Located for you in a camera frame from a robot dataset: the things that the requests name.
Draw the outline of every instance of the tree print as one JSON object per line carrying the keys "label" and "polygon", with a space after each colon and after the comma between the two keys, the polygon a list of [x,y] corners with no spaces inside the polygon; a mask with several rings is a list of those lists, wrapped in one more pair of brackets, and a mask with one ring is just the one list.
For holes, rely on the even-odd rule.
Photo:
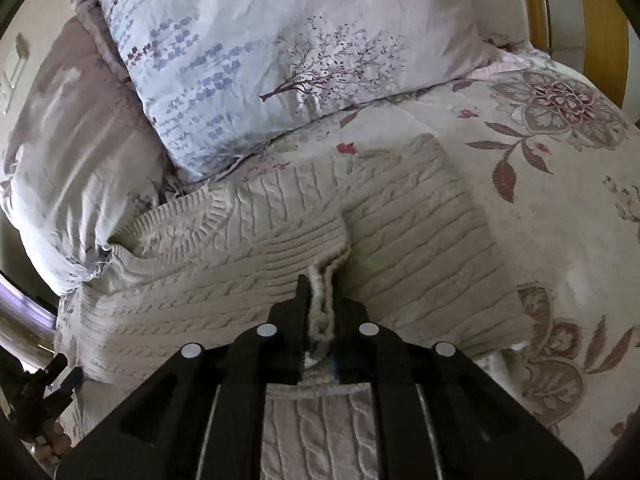
{"label": "tree print", "polygon": [[292,39],[279,36],[278,57],[288,64],[285,80],[261,95],[266,101],[284,92],[296,92],[300,106],[353,103],[362,94],[380,94],[393,84],[393,74],[404,68],[401,36],[379,32],[370,36],[363,28],[345,23],[330,30],[328,22],[308,18],[308,33]]}

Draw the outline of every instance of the pillow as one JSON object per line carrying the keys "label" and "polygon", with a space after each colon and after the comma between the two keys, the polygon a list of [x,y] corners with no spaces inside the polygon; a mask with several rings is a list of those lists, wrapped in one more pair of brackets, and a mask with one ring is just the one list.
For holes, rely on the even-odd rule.
{"label": "pillow", "polygon": [[114,232],[159,204],[170,170],[140,101],[75,18],[42,63],[3,159],[0,205],[59,295],[98,270]]}
{"label": "pillow", "polygon": [[99,0],[180,176],[279,134],[487,64],[469,0]]}
{"label": "pillow", "polygon": [[127,67],[118,53],[118,47],[109,33],[109,27],[107,27],[107,23],[104,21],[100,1],[69,0],[69,3],[78,21],[82,23],[82,26],[93,38],[95,47],[98,49],[98,52],[109,69],[120,81],[127,83],[132,90],[135,90],[131,84]]}

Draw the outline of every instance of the floral pattern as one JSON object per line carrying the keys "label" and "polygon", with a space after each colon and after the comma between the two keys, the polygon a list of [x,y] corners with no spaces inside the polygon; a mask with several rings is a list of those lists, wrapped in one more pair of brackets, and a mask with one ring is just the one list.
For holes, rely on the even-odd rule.
{"label": "floral pattern", "polygon": [[[105,27],[89,27],[108,28],[124,62],[116,70],[128,71],[185,184],[223,177],[284,131],[491,57],[472,13],[444,12],[443,0],[91,1]],[[277,19],[265,20],[267,8]],[[407,36],[396,19],[405,9],[417,13]],[[455,52],[450,30],[431,34],[420,18],[429,9],[455,17]]]}
{"label": "floral pattern", "polygon": [[513,82],[491,85],[498,110],[524,126],[580,151],[583,146],[614,150],[626,138],[622,113],[600,92],[551,73],[523,72]]}
{"label": "floral pattern", "polygon": [[529,378],[522,395],[535,417],[560,435],[558,422],[573,413],[586,394],[586,378],[613,370],[628,351],[638,328],[629,328],[613,348],[605,352],[607,317],[602,316],[580,359],[584,330],[573,319],[554,318],[552,302],[543,286],[531,285],[519,291],[524,311],[535,322],[527,351]]}
{"label": "floral pattern", "polygon": [[[628,222],[640,223],[640,189],[638,186],[622,187],[609,175],[603,184],[617,197],[616,208],[620,218]],[[638,242],[640,242],[640,226],[638,226]]]}
{"label": "floral pattern", "polygon": [[[503,200],[514,203],[517,174],[510,157],[517,149],[527,164],[543,173],[553,173],[545,160],[551,150],[537,140],[539,136],[570,144],[579,152],[583,146],[615,150],[626,139],[630,125],[622,113],[587,84],[542,72],[522,72],[513,77],[513,81],[489,88],[499,102],[497,110],[508,113],[523,128],[515,130],[506,124],[486,122],[495,132],[512,137],[511,142],[480,140],[466,144],[478,150],[502,152],[492,182]],[[459,117],[469,118],[464,110]]]}

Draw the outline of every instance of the wall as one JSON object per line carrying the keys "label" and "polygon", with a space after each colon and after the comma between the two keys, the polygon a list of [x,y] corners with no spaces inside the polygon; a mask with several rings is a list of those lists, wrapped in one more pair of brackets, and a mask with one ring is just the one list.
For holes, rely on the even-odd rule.
{"label": "wall", "polygon": [[[68,0],[25,0],[4,36],[0,38],[1,63],[4,63],[18,33],[23,35],[30,53],[7,114],[0,114],[0,152],[6,146],[40,64],[72,14]],[[9,224],[1,211],[0,269],[29,295],[41,296],[55,304],[55,296],[40,279],[24,253],[18,231]]]}
{"label": "wall", "polygon": [[640,120],[640,39],[629,25],[629,72],[622,111],[633,122]]}
{"label": "wall", "polygon": [[582,0],[548,0],[548,5],[553,59],[582,72],[586,50]]}

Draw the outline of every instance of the cable knit sweater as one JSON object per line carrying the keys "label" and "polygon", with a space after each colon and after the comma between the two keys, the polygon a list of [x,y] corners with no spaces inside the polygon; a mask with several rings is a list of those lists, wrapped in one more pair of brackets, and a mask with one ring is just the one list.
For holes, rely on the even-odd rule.
{"label": "cable knit sweater", "polygon": [[[263,322],[301,272],[312,278],[309,337],[320,346],[333,336],[338,268],[347,297],[409,342],[447,339],[477,356],[530,335],[485,218],[431,136],[210,184],[113,242],[110,266],[62,309],[56,349],[125,390],[187,342],[226,344]],[[302,478],[303,467],[308,478],[373,478],[368,392],[317,392],[270,390],[264,475]]]}

